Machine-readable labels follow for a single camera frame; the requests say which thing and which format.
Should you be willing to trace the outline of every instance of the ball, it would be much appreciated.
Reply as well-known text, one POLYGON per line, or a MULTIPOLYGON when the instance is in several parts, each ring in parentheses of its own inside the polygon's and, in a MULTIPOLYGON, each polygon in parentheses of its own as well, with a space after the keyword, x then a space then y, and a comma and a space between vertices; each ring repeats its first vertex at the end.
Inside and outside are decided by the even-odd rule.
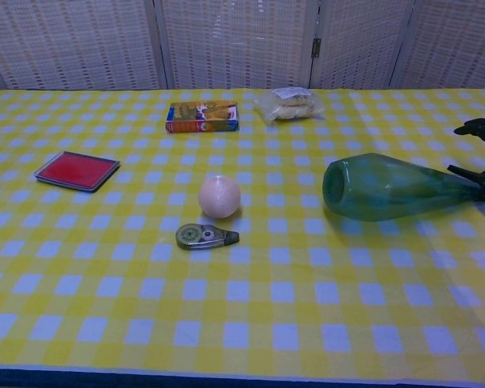
POLYGON ((205 214, 212 218, 226 218, 241 204, 241 191, 232 179, 216 175, 205 179, 198 199, 205 214))

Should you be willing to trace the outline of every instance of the box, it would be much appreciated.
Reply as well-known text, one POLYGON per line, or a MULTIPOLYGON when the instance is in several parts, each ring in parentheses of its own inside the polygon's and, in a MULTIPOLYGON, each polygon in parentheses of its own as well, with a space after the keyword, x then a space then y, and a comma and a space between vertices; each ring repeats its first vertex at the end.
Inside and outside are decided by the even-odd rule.
POLYGON ((187 101, 172 103, 165 128, 168 133, 225 132, 239 127, 234 101, 187 101))

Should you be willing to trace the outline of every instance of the checkered pattern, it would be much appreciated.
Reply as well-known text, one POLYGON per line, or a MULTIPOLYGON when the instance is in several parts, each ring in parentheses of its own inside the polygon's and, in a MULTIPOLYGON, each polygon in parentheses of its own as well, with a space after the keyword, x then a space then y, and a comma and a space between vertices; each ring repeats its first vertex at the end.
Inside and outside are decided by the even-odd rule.
POLYGON ((485 169, 452 134, 485 91, 319 91, 324 119, 273 127, 255 92, 0 91, 0 365, 485 382, 485 205, 365 223, 321 198, 328 163, 369 151, 485 169), (204 93, 240 131, 165 134, 204 93), (37 183, 61 150, 122 166, 91 195, 37 183), (216 173, 241 241, 181 251, 216 173))

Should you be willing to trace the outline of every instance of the glass bottle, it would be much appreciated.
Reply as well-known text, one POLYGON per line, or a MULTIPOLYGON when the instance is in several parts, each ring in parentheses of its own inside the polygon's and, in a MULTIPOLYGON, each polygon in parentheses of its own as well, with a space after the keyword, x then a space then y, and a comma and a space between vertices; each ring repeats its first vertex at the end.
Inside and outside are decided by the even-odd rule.
POLYGON ((362 221, 442 209, 481 200, 482 194, 483 188, 474 181, 380 154, 337 160, 323 177, 327 207, 362 221))

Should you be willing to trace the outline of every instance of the plastic bag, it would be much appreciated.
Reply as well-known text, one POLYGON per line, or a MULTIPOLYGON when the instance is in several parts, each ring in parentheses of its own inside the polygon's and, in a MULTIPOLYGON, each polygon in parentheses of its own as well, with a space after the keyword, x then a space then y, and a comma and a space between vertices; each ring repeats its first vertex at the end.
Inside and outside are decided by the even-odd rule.
POLYGON ((323 112, 321 99, 303 87, 284 87, 265 91, 255 99, 264 121, 313 117, 323 112))

